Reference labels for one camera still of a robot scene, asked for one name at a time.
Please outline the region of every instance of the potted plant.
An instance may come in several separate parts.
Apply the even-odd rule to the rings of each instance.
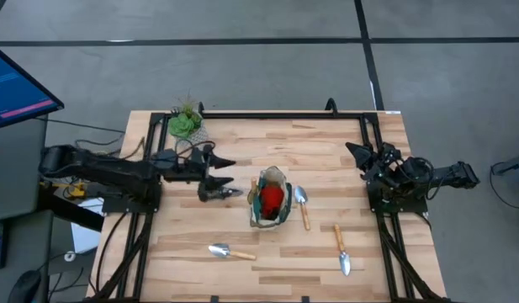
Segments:
[[[169,120],[169,133],[177,140],[177,147],[190,146],[209,139],[203,117],[194,108],[195,102],[188,95]]]

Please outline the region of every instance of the computer mouse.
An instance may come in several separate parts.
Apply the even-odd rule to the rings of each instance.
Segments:
[[[31,303],[39,288],[40,280],[38,270],[23,273],[8,294],[8,303]]]

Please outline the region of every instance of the red cloth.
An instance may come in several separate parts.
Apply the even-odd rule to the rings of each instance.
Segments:
[[[265,186],[261,190],[262,216],[269,218],[275,210],[279,211],[283,202],[283,190],[278,186]]]

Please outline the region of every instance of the wooden handle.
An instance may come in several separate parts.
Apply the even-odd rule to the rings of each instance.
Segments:
[[[343,245],[342,231],[340,231],[340,226],[335,224],[334,231],[336,232],[337,247],[340,249],[340,252],[343,252],[345,250],[345,245]]]
[[[256,256],[248,254],[248,253],[244,253],[244,252],[233,252],[233,251],[230,251],[229,255],[232,256],[232,257],[243,258],[243,259],[252,260],[252,261],[255,261],[257,259]]]
[[[257,191],[257,179],[255,178],[252,178],[252,192],[256,192]]]
[[[306,205],[300,205],[300,209],[302,210],[302,219],[304,220],[304,228],[306,231],[310,230],[310,218],[308,218],[308,209]]]

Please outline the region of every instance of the gardening tool bag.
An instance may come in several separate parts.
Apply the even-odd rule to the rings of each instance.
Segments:
[[[267,184],[275,183],[279,185],[283,191],[283,200],[280,205],[278,216],[274,220],[262,218],[262,197],[261,191]],[[277,167],[269,167],[261,171],[256,190],[252,189],[248,194],[248,203],[250,204],[250,226],[261,229],[273,229],[284,223],[289,217],[291,211],[293,188],[291,183],[287,182],[285,175]]]

